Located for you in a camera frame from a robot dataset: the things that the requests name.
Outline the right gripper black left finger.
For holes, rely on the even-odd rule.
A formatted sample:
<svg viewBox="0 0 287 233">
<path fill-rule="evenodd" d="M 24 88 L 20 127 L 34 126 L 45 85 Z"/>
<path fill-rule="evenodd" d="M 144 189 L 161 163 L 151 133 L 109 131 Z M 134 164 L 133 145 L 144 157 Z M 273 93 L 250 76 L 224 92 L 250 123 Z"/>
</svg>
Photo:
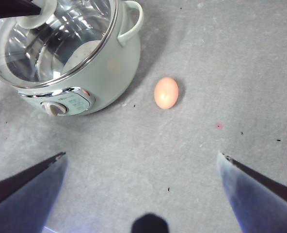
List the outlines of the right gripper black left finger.
<svg viewBox="0 0 287 233">
<path fill-rule="evenodd" d="M 62 187 L 65 152 L 0 181 L 0 233 L 40 233 Z"/>
</svg>

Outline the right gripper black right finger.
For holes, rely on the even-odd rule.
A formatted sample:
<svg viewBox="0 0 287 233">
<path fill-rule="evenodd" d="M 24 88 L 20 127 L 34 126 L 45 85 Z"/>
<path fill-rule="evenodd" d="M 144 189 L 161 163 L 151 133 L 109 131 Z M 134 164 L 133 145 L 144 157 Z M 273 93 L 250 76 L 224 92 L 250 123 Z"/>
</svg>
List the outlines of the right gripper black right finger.
<svg viewBox="0 0 287 233">
<path fill-rule="evenodd" d="M 226 197 L 244 233 L 287 233 L 287 186 L 218 153 Z"/>
</svg>

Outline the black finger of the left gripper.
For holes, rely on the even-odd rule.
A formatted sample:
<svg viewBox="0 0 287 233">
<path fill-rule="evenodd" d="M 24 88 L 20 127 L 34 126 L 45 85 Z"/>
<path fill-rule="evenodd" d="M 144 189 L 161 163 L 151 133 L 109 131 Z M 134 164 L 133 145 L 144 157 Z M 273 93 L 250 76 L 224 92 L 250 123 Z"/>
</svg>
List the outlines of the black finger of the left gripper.
<svg viewBox="0 0 287 233">
<path fill-rule="evenodd" d="M 31 0 L 0 0 L 0 19 L 39 15 L 41 8 Z"/>
</svg>

